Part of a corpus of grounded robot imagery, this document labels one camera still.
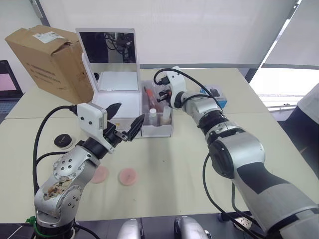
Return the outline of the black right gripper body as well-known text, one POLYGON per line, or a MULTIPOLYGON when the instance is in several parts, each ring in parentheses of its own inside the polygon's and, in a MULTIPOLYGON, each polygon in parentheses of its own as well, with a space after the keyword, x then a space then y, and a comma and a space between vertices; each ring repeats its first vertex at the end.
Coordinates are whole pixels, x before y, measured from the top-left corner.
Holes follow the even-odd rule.
POLYGON ((174 102, 174 90, 170 84, 168 84, 164 87, 164 93, 166 95, 166 101, 173 103, 174 102))

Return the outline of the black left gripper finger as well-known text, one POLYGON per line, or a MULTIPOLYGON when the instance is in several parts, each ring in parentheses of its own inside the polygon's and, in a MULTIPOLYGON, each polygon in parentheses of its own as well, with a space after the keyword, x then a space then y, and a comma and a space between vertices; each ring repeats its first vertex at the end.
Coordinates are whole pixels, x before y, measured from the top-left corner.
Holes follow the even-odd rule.
POLYGON ((110 121, 118 112, 119 108, 121 107, 121 103, 114 103, 109 105, 106 108, 106 112, 107 112, 107 121, 110 121))
POLYGON ((141 131, 144 124, 145 115, 138 116, 131 124, 131 128, 127 132, 128 141, 132 141, 136 135, 141 131))

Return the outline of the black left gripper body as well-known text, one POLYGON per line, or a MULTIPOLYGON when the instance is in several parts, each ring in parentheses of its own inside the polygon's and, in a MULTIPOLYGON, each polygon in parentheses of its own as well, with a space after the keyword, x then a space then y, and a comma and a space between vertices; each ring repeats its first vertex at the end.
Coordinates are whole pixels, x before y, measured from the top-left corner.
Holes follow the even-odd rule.
POLYGON ((122 141, 127 141, 126 132, 119 132, 114 124, 108 122, 106 129, 103 130, 104 139, 112 146, 116 147, 122 141))

